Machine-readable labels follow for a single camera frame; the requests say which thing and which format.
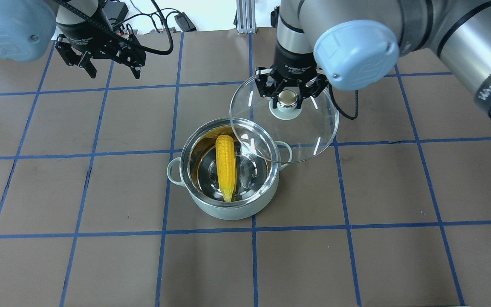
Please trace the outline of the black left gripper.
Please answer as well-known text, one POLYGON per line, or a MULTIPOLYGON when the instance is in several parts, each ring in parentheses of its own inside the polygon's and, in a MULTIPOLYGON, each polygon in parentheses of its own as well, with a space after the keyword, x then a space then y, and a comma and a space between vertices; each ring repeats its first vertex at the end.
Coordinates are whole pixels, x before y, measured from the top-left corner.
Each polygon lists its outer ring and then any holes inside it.
MULTIPOLYGON (((90 78, 96 78, 97 70, 90 61, 91 58, 118 60, 118 45, 107 32, 90 23, 57 23, 57 26, 63 36, 57 37, 55 48, 66 65, 78 66, 90 78)), ((140 47, 121 42, 120 59, 122 64, 130 68, 134 78, 139 79, 146 62, 146 52, 140 47)))

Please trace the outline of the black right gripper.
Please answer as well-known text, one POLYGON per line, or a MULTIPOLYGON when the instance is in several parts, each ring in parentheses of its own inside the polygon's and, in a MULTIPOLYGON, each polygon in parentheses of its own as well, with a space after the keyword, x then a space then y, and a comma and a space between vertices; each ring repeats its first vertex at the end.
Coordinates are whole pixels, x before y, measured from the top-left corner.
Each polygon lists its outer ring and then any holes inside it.
POLYGON ((254 81, 259 95, 269 99, 270 107, 277 107, 281 93, 281 80, 296 80, 299 89, 296 109, 302 109, 304 99, 317 97, 329 85, 325 75, 317 75, 313 52, 298 54, 275 45, 274 62, 271 68, 256 67, 254 81))

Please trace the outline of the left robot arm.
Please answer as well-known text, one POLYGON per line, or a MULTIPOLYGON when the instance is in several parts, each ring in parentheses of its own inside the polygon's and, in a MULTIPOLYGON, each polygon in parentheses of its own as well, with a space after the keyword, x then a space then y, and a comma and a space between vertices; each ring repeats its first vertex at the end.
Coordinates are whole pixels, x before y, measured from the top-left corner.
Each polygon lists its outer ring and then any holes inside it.
POLYGON ((83 19, 52 0, 0 0, 0 58, 35 61, 43 55, 57 29, 55 47, 64 63, 97 76, 93 59, 109 59, 130 68, 139 78, 146 53, 130 33, 119 41, 109 35, 116 22, 108 18, 102 0, 67 0, 86 15, 83 19))

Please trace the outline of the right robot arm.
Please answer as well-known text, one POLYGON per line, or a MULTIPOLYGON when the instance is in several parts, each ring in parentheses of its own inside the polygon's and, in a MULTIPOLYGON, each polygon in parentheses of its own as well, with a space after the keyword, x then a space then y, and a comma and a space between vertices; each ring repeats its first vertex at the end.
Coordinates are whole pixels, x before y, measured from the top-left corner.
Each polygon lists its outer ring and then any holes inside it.
POLYGON ((363 89, 428 48, 491 117, 491 0, 283 0, 275 26, 273 66, 254 76, 272 109, 286 87, 301 107, 329 85, 363 89))

